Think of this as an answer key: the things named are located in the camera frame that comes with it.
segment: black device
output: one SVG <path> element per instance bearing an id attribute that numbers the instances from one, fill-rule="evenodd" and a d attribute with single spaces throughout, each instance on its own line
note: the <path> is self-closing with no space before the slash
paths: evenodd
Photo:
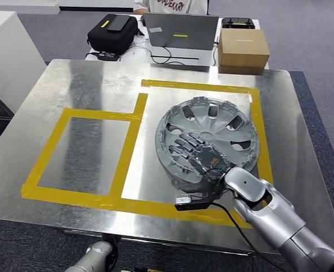
<path id="1" fill-rule="evenodd" d="M 238 17 L 226 17 L 222 21 L 222 28 L 244 28 L 244 29 L 255 29 L 253 20 L 250 18 L 238 18 Z"/>
<path id="2" fill-rule="evenodd" d="M 138 33 L 134 17 L 108 14 L 87 34 L 87 43 L 99 52 L 124 54 Z"/>
<path id="3" fill-rule="evenodd" d="M 108 52 L 91 52 L 87 53 L 85 57 L 88 55 L 96 56 L 99 61 L 118 61 L 120 58 L 120 54 L 108 53 Z"/>
<path id="4" fill-rule="evenodd" d="M 130 16 L 124 16 L 124 15 L 117 16 L 109 24 L 109 26 L 108 27 L 108 31 L 114 31 L 114 32 L 121 31 L 129 19 L 130 19 Z"/>

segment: robot finger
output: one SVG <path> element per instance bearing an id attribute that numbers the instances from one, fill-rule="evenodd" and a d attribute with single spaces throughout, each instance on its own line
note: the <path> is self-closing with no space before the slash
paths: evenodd
<path id="1" fill-rule="evenodd" d="M 191 138 L 190 136 L 188 136 L 188 135 L 182 133 L 182 134 L 179 135 L 179 137 L 182 138 L 185 141 L 186 141 L 187 143 L 188 143 L 189 145 L 192 146 L 193 148 L 196 148 L 196 147 L 199 146 L 199 143 L 197 143 L 196 140 Z"/>
<path id="2" fill-rule="evenodd" d="M 187 151 L 189 152 L 189 153 L 191 153 L 192 151 L 194 150 L 192 146 L 189 145 L 189 144 L 187 143 L 187 142 L 182 141 L 182 140 L 181 140 L 181 139 L 176 139 L 176 140 L 174 141 L 174 142 L 176 143 L 176 144 L 178 144 L 178 145 L 179 145 L 179 148 L 185 149 L 185 150 L 187 150 Z"/>
<path id="3" fill-rule="evenodd" d="M 188 133 L 188 135 L 192 137 L 193 139 L 196 140 L 199 144 L 204 144 L 206 142 L 205 140 L 202 139 L 201 137 L 200 137 L 195 133 L 193 133 L 193 132 L 190 132 L 190 133 Z"/>
<path id="4" fill-rule="evenodd" d="M 182 148 L 179 148 L 177 146 L 173 146 L 171 144 L 171 145 L 170 145 L 169 149 L 171 153 L 174 151 L 185 160 L 188 160 L 189 158 L 189 155 L 187 154 L 186 152 L 185 152 L 184 150 L 182 150 Z"/>

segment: sticker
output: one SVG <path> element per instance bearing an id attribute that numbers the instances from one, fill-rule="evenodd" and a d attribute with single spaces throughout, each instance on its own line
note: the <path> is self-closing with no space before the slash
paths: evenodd
<path id="1" fill-rule="evenodd" d="M 104 27 L 107 26 L 109 22 L 110 22 L 109 20 L 105 22 L 103 25 L 101 26 L 101 28 L 104 28 Z"/>
<path id="2" fill-rule="evenodd" d="M 161 30 L 161 27 L 149 28 L 149 31 L 150 31 L 151 33 L 163 32 L 163 30 Z"/>
<path id="3" fill-rule="evenodd" d="M 188 37 L 188 35 L 187 35 L 187 34 L 182 34 L 182 33 L 174 33 L 173 36 L 177 37 L 177 38 L 188 38 Z"/>

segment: silver robotic arm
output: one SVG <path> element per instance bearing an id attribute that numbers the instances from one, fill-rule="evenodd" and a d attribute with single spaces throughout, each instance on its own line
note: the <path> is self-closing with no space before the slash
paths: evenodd
<path id="1" fill-rule="evenodd" d="M 305 226 L 294 207 L 267 181 L 241 168 L 224 177 L 234 209 L 297 271 L 334 271 L 334 249 Z"/>
<path id="2" fill-rule="evenodd" d="M 179 138 L 170 149 L 201 173 L 200 184 L 210 191 L 204 199 L 193 199 L 192 195 L 177 196 L 177 210 L 207 209 L 228 189 L 233 193 L 234 209 L 240 216 L 251 224 L 267 243 L 279 250 L 296 270 L 334 272 L 334 249 L 309 231 L 305 222 L 295 212 L 292 203 L 268 182 L 236 167 L 197 134 L 185 131 Z M 206 192 L 202 186 L 188 189 L 184 191 Z"/>

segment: black case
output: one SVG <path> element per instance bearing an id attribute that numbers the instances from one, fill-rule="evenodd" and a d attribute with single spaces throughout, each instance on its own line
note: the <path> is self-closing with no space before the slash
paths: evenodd
<path id="1" fill-rule="evenodd" d="M 87 34 L 87 43 L 99 52 L 124 54 L 128 50 L 134 36 L 138 34 L 138 22 L 135 17 L 128 16 L 129 20 L 121 31 L 108 31 L 108 27 L 117 16 L 127 15 L 106 15 Z"/>
<path id="2" fill-rule="evenodd" d="M 222 19 L 222 26 L 222 28 L 255 29 L 253 20 L 250 18 L 226 17 Z"/>

